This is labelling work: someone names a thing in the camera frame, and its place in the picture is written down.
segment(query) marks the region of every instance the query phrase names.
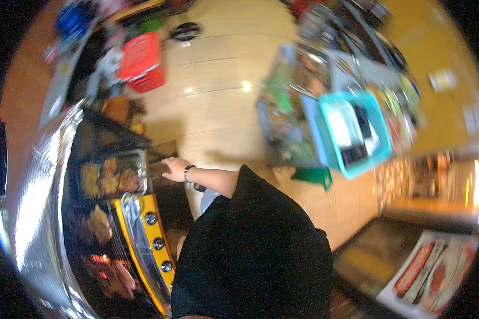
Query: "menu board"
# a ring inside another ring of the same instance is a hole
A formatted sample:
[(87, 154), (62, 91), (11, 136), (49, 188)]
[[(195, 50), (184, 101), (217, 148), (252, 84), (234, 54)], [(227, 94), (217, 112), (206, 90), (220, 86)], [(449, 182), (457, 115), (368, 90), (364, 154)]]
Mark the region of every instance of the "menu board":
[(424, 230), (377, 301), (408, 318), (436, 318), (472, 263), (479, 239)]

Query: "person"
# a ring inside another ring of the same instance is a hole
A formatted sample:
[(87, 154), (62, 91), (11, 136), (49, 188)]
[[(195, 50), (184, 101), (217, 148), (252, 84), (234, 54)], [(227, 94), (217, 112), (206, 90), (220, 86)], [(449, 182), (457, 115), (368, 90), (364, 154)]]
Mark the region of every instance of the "person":
[(221, 194), (180, 242), (173, 318), (328, 317), (332, 252), (295, 201), (246, 165), (237, 172), (162, 162), (170, 169), (163, 177)]

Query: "plastic basket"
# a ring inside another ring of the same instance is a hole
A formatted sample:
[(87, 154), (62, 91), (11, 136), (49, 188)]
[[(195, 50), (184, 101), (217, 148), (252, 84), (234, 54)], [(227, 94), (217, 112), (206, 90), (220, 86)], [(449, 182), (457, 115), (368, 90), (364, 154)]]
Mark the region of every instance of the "plastic basket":
[[(364, 106), (368, 120), (379, 137), (381, 144), (366, 160), (349, 167), (344, 166), (341, 151), (336, 143), (335, 137), (332, 135), (332, 131), (329, 129), (331, 125), (325, 111), (327, 104), (338, 101), (348, 101)], [(319, 108), (321, 114), (316, 114), (315, 120), (321, 132), (324, 151), (328, 159), (328, 166), (331, 169), (340, 170), (346, 179), (353, 179), (390, 158), (392, 150), (387, 127), (385, 126), (379, 105), (371, 93), (358, 91), (355, 93), (324, 94), (319, 99)]]

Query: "food tray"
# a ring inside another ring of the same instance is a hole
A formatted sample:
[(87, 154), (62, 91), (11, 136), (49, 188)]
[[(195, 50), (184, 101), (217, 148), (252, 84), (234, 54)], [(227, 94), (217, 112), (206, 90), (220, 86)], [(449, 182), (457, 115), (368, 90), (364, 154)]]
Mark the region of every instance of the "food tray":
[[(147, 169), (146, 169), (146, 155), (143, 150), (128, 150), (126, 152), (120, 152), (116, 154), (108, 154), (106, 156), (103, 156), (99, 159), (99, 161), (96, 162), (91, 162), (93, 165), (96, 165), (99, 167), (98, 170), (98, 183), (100, 182), (102, 178), (102, 165), (103, 163), (109, 159), (115, 157), (117, 159), (117, 172), (120, 174), (123, 171), (127, 169), (131, 169), (134, 172), (137, 173), (137, 175), (141, 178), (141, 189), (140, 191), (136, 192), (130, 192), (131, 194), (136, 194), (136, 195), (144, 195), (147, 192)], [(111, 199), (116, 199), (116, 198), (121, 198), (122, 195), (124, 195), (125, 192), (120, 191), (114, 195), (103, 195), (101, 197), (93, 198), (89, 195), (87, 195), (83, 188), (82, 188), (82, 179), (81, 179), (81, 169), (83, 165), (78, 168), (78, 172), (76, 172), (77, 176), (77, 182), (78, 182), (78, 188), (80, 190), (81, 195), (85, 199), (99, 199), (99, 200), (111, 200)]]

